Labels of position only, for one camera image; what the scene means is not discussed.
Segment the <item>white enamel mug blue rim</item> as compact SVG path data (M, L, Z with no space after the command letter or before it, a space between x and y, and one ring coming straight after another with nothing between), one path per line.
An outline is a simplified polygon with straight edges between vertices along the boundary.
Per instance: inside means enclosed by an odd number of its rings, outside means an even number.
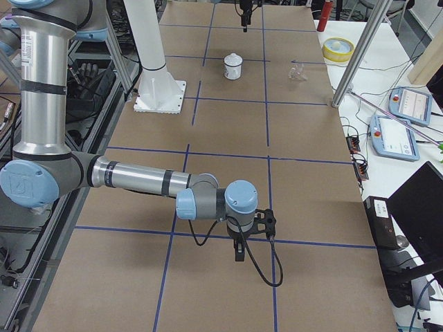
M237 80L242 74L242 61L224 60L224 77L228 80Z

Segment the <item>teach pendant near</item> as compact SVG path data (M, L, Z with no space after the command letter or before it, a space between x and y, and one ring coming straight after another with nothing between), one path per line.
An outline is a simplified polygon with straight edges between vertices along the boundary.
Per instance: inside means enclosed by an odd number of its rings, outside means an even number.
M388 116L372 116L370 137L378 156L406 161L420 159L414 133Z

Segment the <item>teach pendant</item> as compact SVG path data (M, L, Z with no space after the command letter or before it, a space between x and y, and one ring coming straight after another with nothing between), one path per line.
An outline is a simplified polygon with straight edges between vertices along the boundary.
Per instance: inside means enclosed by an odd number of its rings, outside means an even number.
M414 133L388 116L372 116L370 137L378 156L406 161L420 159Z
M395 116L426 127L431 121L432 100L428 93L398 87L390 93L388 107Z

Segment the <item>black laptop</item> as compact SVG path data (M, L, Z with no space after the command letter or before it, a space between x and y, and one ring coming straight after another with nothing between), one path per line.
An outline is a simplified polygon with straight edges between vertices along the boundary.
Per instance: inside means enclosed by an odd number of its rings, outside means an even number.
M388 209L423 261L442 258L442 173L432 163L388 198Z

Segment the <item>red bottle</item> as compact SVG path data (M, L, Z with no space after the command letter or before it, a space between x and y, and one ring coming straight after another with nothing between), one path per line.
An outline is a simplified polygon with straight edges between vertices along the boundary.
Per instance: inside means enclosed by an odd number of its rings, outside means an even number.
M334 2L332 0L325 0L323 4L323 8L321 10L320 19L317 25L317 31L323 32L329 20L329 16L331 14Z

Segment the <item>white enamel lid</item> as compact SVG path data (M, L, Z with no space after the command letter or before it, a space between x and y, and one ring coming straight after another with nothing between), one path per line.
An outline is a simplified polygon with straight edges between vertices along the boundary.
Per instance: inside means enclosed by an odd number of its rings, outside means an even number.
M243 59L241 56L236 53L231 53L230 55L225 56L224 64L228 67L237 67L242 65Z

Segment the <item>grey metal frame post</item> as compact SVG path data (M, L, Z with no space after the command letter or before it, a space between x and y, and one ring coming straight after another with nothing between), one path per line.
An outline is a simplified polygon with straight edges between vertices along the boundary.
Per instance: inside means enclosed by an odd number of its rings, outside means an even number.
M354 50L353 55L350 58L350 61L347 65L347 68L336 88L334 97L332 99L332 106L334 108L338 108L345 97L345 94L349 90L349 87L356 75L356 72L359 69L361 62L369 49L369 46L376 35L378 28L383 21L383 18L386 16L387 11L392 4L392 0L379 0L376 6L372 10L372 14L368 19L365 28L357 42L356 48Z

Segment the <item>teach pendant far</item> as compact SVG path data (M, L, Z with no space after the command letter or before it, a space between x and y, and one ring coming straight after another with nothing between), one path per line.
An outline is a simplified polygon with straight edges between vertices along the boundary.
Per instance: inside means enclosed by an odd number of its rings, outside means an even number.
M431 121L432 100L428 93L398 87L390 93L388 107L395 116L426 127Z

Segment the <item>yellow tape roll with bowl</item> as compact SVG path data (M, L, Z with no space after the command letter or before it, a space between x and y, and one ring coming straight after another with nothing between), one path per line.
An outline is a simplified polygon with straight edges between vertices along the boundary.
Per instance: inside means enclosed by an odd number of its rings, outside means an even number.
M322 46L323 57L332 62L348 62L353 55L354 44L341 37L331 37Z

